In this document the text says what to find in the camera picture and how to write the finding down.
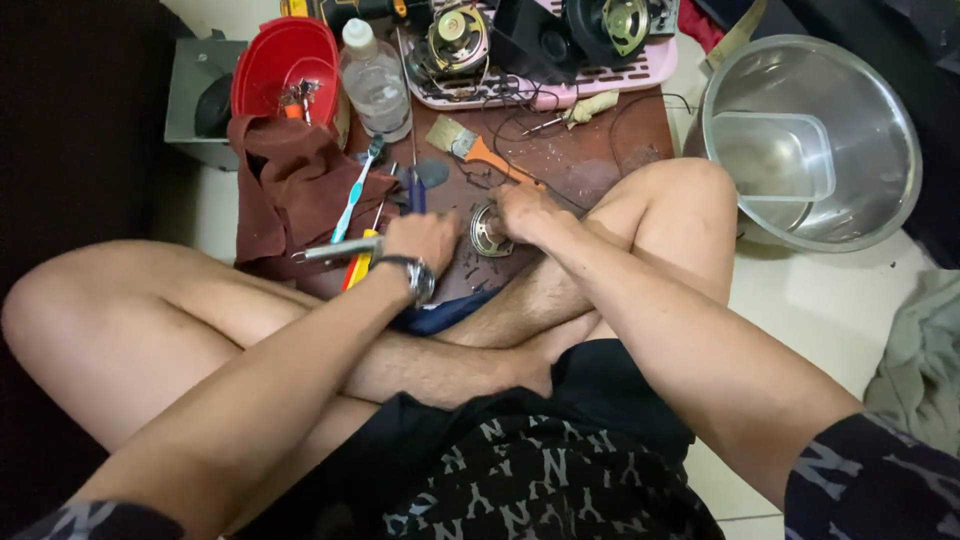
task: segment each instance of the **wooden table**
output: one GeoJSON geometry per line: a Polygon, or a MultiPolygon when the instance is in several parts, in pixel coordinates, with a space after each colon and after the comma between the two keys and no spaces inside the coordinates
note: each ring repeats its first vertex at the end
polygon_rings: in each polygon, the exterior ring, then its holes
{"type": "MultiPolygon", "coordinates": [[[[623,175],[647,163],[673,158],[673,142],[663,98],[651,97],[630,105],[640,96],[659,93],[660,88],[656,87],[622,94],[615,109],[594,116],[585,125],[576,126],[571,131],[557,125],[544,130],[542,136],[526,142],[499,139],[497,149],[508,161],[548,182],[577,206],[590,209],[623,175]],[[611,123],[618,116],[613,140],[621,171],[617,170],[611,147],[611,123]]],[[[418,160],[446,160],[450,167],[447,182],[427,191],[427,209],[459,211],[466,230],[472,211],[487,202],[488,190],[468,183],[466,175],[454,163],[452,156],[426,143],[426,134],[440,113],[414,101],[414,133],[417,138],[418,160]]],[[[492,146],[493,141],[491,129],[497,129],[509,116],[516,115],[516,120],[526,126],[522,128],[511,121],[499,131],[500,136],[514,139],[520,138],[525,129],[553,117],[536,116],[524,111],[517,113],[516,109],[503,108],[484,111],[456,110],[447,114],[480,134],[488,146],[492,146]]],[[[364,133],[359,120],[354,117],[350,126],[348,151],[362,152],[369,142],[370,138],[364,133]]],[[[400,166],[407,166],[412,164],[412,156],[412,137],[408,136],[391,145],[388,162],[397,161],[400,166]]],[[[496,171],[484,175],[490,168],[483,163],[462,165],[462,168],[463,171],[473,173],[471,178],[480,184],[496,186],[505,180],[504,176],[496,171]]],[[[584,213],[581,209],[561,201],[559,197],[555,199],[578,215],[584,213]]],[[[508,257],[484,258],[473,250],[468,239],[461,238],[453,262],[438,283],[434,301],[439,303],[453,300],[481,289],[501,286],[529,264],[538,252],[530,246],[518,246],[508,257]]],[[[322,298],[329,298],[339,292],[343,276],[343,270],[332,271],[302,280],[298,286],[322,298]]]]}

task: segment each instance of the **plastic bottle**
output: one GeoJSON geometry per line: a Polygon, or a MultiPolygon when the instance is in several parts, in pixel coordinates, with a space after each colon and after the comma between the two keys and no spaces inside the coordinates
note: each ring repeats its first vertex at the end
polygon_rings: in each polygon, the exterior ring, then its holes
{"type": "Polygon", "coordinates": [[[403,67],[389,44],[373,37],[370,25],[351,19],[344,27],[340,78],[368,135],[386,142],[406,137],[413,127],[403,67]]]}

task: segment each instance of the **blue toothbrush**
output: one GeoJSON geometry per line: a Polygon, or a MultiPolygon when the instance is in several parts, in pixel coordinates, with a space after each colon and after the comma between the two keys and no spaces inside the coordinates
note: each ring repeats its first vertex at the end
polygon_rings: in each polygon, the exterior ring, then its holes
{"type": "Polygon", "coordinates": [[[373,164],[373,160],[376,160],[376,157],[380,155],[381,150],[383,150],[383,135],[376,135],[370,141],[370,148],[367,149],[367,162],[364,163],[363,171],[360,172],[360,177],[357,178],[350,189],[350,195],[347,197],[347,207],[344,209],[343,215],[340,216],[340,221],[337,222],[337,228],[333,230],[333,236],[330,238],[331,244],[339,244],[344,240],[347,228],[350,226],[350,217],[353,216],[353,207],[360,200],[360,194],[363,193],[363,183],[367,180],[367,174],[370,173],[370,166],[373,164]]]}

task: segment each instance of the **brown cloth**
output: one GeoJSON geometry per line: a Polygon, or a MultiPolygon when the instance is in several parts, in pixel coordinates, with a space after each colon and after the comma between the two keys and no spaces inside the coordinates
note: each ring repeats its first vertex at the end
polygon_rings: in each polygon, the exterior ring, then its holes
{"type": "MultiPolygon", "coordinates": [[[[330,241],[363,167],[344,155],[327,128],[307,126],[295,118],[235,116],[228,136],[240,158],[234,266],[268,280],[330,269],[324,264],[296,264],[291,256],[330,241]]],[[[372,227],[380,202],[395,183],[390,175],[370,172],[346,238],[360,238],[372,227]]],[[[388,212],[396,215],[396,207],[384,207],[388,212]]]]}

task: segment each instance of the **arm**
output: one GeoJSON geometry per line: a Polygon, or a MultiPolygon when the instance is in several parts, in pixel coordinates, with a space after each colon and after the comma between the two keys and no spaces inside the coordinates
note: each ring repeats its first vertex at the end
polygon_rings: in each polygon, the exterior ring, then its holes
{"type": "Polygon", "coordinates": [[[564,268],[657,393],[778,508],[804,447],[862,410],[836,381],[772,336],[595,236],[545,196],[506,187],[497,200],[510,236],[537,245],[564,268]]]}
{"type": "MultiPolygon", "coordinates": [[[[384,252],[423,257],[439,275],[457,230],[455,216],[395,220],[384,252]]],[[[360,354],[409,302],[406,272],[378,265],[184,394],[112,455],[71,503],[140,503],[178,521],[187,538],[215,538],[314,428],[360,354]]]]}

